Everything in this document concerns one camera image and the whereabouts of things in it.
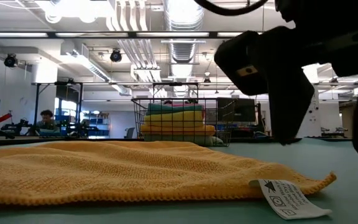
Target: stack of towels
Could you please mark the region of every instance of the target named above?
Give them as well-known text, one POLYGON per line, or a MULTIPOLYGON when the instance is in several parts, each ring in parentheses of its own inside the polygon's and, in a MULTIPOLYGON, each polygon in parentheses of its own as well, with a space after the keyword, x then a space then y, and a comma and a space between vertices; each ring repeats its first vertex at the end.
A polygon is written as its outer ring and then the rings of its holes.
POLYGON ((140 131, 145 141, 187 141, 212 146, 215 127, 205 125, 204 119, 203 105, 149 103, 140 131))

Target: table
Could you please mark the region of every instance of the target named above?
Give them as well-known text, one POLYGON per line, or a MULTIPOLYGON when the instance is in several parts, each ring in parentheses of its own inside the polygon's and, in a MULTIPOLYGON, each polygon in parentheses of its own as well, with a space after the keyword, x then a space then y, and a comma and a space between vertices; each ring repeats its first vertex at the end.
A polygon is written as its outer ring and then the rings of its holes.
MULTIPOLYGON (((290 146, 232 143, 212 148, 239 156, 286 164, 321 179, 335 171, 338 179, 309 199, 333 211, 328 217, 291 223, 358 223, 358 154, 350 142, 303 139, 290 146)), ((83 204, 39 208, 0 208, 0 223, 288 223, 266 200, 83 204)))

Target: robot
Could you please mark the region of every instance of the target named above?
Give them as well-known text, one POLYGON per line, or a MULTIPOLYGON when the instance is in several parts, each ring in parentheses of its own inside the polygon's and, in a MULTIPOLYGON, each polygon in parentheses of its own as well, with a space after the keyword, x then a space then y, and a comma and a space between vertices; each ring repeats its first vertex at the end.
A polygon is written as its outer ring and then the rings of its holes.
MULTIPOLYGON (((238 16, 267 0, 248 1, 240 9, 224 9, 207 0, 195 2, 222 16, 238 16)), ((221 44, 214 59, 244 94, 268 93, 273 135, 285 145, 295 138, 314 95, 303 66, 331 63, 339 77, 358 75, 358 2, 275 0, 275 7, 286 22, 295 23, 294 29, 244 32, 221 44)), ((358 100, 353 135, 358 152, 358 100)))

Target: red object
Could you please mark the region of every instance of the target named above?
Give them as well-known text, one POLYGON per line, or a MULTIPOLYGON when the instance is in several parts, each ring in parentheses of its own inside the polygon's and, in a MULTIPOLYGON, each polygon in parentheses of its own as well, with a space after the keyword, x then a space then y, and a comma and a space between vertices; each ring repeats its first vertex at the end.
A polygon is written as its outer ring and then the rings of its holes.
POLYGON ((7 119, 11 118, 12 115, 9 113, 9 114, 5 114, 4 116, 0 117, 0 123, 3 122, 3 121, 6 121, 7 119))

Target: yellow towel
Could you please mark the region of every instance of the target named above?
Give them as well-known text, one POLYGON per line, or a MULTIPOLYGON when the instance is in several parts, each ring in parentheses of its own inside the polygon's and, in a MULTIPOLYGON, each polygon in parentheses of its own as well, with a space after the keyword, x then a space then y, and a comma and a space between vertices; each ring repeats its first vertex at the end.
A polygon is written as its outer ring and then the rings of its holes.
POLYGON ((192 128, 173 128, 147 126, 142 124, 140 126, 140 131, 142 134, 212 136, 215 134, 215 127, 212 125, 206 125, 192 128))
POLYGON ((0 149, 0 203, 261 198, 254 179, 284 179, 312 194, 333 182, 190 142, 53 142, 0 149))
POLYGON ((203 126, 202 111, 183 111, 169 114, 144 116, 147 126, 157 127, 200 127, 203 126))

